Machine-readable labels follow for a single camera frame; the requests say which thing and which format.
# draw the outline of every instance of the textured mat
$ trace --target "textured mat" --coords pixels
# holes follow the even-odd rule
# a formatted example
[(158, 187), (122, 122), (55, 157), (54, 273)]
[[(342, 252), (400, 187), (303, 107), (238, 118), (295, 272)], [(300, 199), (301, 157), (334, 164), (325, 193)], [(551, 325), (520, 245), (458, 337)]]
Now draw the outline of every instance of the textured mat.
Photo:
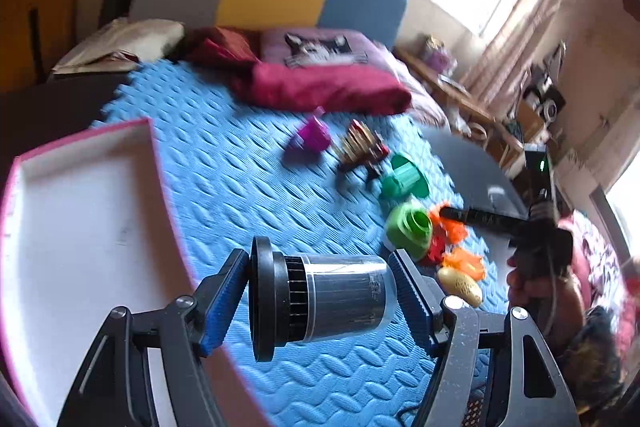
[[(216, 272), (233, 248), (249, 248), (254, 235), (269, 236), (284, 253), (378, 253), (389, 210), (378, 201), (378, 185), (365, 186), (364, 170), (337, 176), (332, 153), (310, 162), (285, 152), (302, 115), (237, 104), (215, 83), (215, 73), (186, 64), (162, 60), (130, 77), (131, 85), (120, 86), (120, 97), (105, 106), (106, 123), (154, 119), (162, 167), (198, 281)], [(329, 114), (324, 121), (338, 137), (351, 118)], [(427, 204), (448, 199), (462, 205), (412, 120), (362, 120), (392, 151), (410, 154), (424, 169), (431, 185)], [(463, 246), (486, 250), (473, 231)], [(495, 266), (486, 265), (482, 307), (504, 312)], [(397, 426), (396, 412), (420, 402), (434, 367), (415, 346), (399, 310), (385, 331), (289, 344), (276, 350), (273, 362), (255, 363), (246, 292), (225, 346), (277, 426)], [(480, 354), (476, 393), (484, 385), (487, 363), (486, 354)]]

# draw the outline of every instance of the orange toy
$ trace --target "orange toy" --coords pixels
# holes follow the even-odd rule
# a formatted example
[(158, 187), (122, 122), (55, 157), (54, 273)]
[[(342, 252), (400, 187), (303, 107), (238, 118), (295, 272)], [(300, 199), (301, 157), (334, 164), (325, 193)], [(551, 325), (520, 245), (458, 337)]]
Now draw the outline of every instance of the orange toy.
[(466, 273), (474, 281), (484, 279), (482, 257), (466, 251), (464, 248), (455, 247), (448, 255), (444, 256), (442, 265)]
[(442, 201), (438, 204), (433, 205), (428, 212), (429, 219), (431, 219), (431, 224), (434, 227), (440, 225), (443, 227), (445, 232), (447, 232), (447, 239), (452, 245), (457, 245), (461, 241), (463, 241), (468, 235), (465, 225), (459, 223), (458, 221), (454, 221), (452, 219), (444, 219), (440, 217), (440, 209), (443, 206), (449, 206), (449, 201)]

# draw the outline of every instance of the red blanket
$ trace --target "red blanket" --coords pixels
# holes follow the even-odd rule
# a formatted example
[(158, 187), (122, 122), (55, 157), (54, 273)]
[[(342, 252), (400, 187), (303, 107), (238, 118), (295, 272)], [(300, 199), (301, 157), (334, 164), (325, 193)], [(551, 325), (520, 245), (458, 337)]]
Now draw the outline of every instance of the red blanket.
[(392, 74), (372, 66), (288, 68), (257, 62), (251, 79), (237, 79), (232, 89), (243, 102), (276, 110), (398, 114), (411, 93)]

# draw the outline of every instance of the magenta plastic toy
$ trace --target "magenta plastic toy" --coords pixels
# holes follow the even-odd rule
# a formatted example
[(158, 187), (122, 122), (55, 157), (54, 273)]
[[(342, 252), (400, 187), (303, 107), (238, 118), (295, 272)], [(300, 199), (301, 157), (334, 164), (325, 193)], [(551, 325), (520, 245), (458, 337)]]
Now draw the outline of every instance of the magenta plastic toy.
[(324, 109), (318, 107), (298, 129), (298, 136), (302, 140), (302, 147), (313, 152), (322, 152), (331, 145), (331, 133), (325, 123), (318, 120), (324, 115)]

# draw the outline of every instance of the light green toy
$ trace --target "light green toy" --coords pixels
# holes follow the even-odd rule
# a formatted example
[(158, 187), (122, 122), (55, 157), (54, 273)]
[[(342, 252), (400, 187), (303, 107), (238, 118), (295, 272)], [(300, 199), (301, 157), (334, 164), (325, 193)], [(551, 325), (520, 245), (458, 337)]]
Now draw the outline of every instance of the light green toy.
[(429, 250), (431, 229), (431, 219), (420, 203), (402, 203), (386, 220), (384, 244), (389, 250), (404, 248), (414, 261), (420, 261)]
[(384, 176), (380, 182), (380, 197), (390, 200), (404, 198), (407, 194), (416, 198), (429, 196), (427, 178), (409, 156), (394, 154), (391, 168), (393, 172)]

